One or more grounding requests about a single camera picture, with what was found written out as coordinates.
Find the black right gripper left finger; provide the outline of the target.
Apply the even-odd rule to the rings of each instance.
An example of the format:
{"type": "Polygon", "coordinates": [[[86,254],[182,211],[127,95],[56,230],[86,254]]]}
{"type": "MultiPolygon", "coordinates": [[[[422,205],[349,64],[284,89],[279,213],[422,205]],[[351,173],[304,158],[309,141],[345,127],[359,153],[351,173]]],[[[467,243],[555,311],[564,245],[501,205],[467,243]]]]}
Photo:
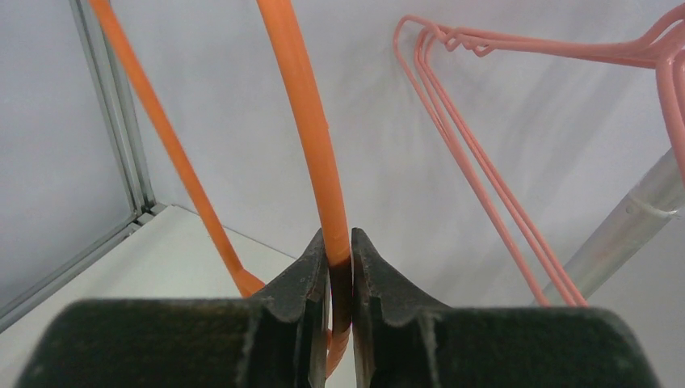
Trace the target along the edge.
{"type": "Polygon", "coordinates": [[[330,291],[321,234],[241,299],[91,299],[50,323],[19,387],[322,387],[330,291]]]}

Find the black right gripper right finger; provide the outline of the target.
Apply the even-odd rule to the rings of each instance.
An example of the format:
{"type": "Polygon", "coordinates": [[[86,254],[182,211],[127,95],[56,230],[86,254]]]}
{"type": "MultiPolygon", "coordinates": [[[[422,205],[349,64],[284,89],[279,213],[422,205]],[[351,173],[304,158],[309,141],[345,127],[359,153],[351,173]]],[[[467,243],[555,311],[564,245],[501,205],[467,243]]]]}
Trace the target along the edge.
{"type": "Polygon", "coordinates": [[[351,232],[360,387],[657,387],[636,336],[588,307],[456,308],[351,232]]]}

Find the orange plastic hanger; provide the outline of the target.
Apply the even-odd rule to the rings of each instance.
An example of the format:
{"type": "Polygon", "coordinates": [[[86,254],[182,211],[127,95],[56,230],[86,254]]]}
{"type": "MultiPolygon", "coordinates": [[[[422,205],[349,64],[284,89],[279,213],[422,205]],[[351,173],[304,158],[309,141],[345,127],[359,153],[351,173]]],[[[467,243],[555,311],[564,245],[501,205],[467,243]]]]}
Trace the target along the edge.
{"type": "MultiPolygon", "coordinates": [[[[255,294],[264,283],[242,266],[110,3],[92,1],[90,6],[233,282],[243,297],[255,294]]],[[[343,193],[325,112],[292,4],[260,1],[258,8],[288,94],[321,222],[332,298],[326,358],[326,376],[330,377],[344,356],[351,333],[351,243],[343,193]]]]}

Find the pink wire hanger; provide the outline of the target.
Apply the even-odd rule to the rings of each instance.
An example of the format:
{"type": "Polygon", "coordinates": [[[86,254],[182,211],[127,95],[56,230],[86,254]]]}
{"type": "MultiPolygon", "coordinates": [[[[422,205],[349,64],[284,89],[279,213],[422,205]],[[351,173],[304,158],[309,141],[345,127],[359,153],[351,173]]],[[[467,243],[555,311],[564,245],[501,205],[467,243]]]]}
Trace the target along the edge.
{"type": "Polygon", "coordinates": [[[397,56],[431,121],[521,272],[534,300],[586,306],[588,295],[649,241],[684,205],[684,9],[663,15],[634,40],[582,44],[448,27],[405,16],[421,28],[410,59],[397,56]],[[431,68],[435,46],[477,57],[537,53],[652,70],[671,148],[563,266],[506,184],[431,68]]]}
{"type": "Polygon", "coordinates": [[[543,40],[468,27],[446,27],[414,15],[403,16],[393,33],[393,50],[407,78],[421,99],[433,124],[474,191],[486,215],[519,268],[536,302],[551,302],[531,272],[500,214],[485,190],[475,168],[480,167],[504,204],[536,258],[551,280],[561,300],[572,307],[585,307],[587,301],[577,291],[556,254],[503,177],[481,147],[456,105],[430,66],[435,42],[447,51],[459,47],[485,57],[493,51],[539,53],[583,61],[652,69],[656,74],[658,98],[671,149],[684,172],[684,6],[665,13],[635,40],[612,44],[578,44],[543,40]]]}
{"type": "MultiPolygon", "coordinates": [[[[537,212],[549,215],[555,240],[569,243],[583,221],[597,216],[596,202],[621,186],[621,175],[648,162],[644,145],[669,137],[652,70],[550,57],[536,74],[539,90],[515,92],[524,106],[547,108],[548,118],[502,115],[498,149],[486,153],[519,203],[535,201],[537,212]]],[[[509,275],[533,297],[516,264],[490,269],[487,279],[433,267],[427,284],[444,300],[505,304],[516,293],[509,275]]],[[[622,305],[682,302],[684,224],[671,220],[590,297],[622,305]]]]}

